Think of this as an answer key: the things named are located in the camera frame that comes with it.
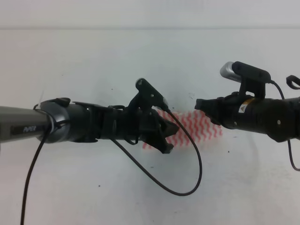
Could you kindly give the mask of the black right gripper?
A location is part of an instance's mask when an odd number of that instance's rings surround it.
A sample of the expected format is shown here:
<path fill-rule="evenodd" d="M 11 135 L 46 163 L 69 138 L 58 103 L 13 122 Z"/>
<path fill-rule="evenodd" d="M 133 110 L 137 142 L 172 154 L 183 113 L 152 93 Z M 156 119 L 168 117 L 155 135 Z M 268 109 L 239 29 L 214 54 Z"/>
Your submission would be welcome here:
<path fill-rule="evenodd" d="M 239 92 L 235 91 L 226 97 L 219 97 L 218 99 L 197 99 L 195 109 L 205 110 L 205 115 L 215 125 L 236 129 L 239 108 L 249 99 L 252 99 L 251 95 L 240 96 Z"/>

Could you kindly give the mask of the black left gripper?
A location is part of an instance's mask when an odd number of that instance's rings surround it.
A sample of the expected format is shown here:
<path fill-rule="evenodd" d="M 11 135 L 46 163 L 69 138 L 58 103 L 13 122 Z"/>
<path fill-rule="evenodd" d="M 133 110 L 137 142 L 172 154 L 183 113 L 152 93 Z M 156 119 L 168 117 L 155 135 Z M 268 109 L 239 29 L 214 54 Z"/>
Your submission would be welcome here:
<path fill-rule="evenodd" d="M 136 95 L 128 106 L 103 107 L 99 116 L 99 139 L 125 140 L 129 144 L 144 141 L 162 154 L 169 154 L 173 145 L 165 138 L 177 134 L 180 127 L 150 108 L 141 95 Z"/>

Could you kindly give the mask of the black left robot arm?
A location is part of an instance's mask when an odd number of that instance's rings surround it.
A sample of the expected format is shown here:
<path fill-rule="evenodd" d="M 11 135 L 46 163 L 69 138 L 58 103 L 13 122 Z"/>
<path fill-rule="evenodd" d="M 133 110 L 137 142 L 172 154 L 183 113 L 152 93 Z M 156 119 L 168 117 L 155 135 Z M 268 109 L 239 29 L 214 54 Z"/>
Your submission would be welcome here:
<path fill-rule="evenodd" d="M 100 139 L 139 141 L 168 154 L 173 145 L 167 137 L 179 126 L 161 117 L 154 109 L 110 105 L 108 107 L 55 98 L 33 109 L 2 106 L 0 140 L 16 141 L 31 137 L 46 143 L 96 143 Z"/>

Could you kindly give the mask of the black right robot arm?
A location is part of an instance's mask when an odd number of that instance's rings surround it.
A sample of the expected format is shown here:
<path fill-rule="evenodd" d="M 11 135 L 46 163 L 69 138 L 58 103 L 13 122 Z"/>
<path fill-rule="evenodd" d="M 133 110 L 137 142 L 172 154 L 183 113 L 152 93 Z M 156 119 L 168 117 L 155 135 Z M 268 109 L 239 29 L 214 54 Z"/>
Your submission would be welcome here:
<path fill-rule="evenodd" d="M 239 96 L 237 92 L 226 97 L 197 99 L 200 110 L 216 125 L 265 134 L 281 143 L 300 138 L 300 99 L 255 98 Z"/>

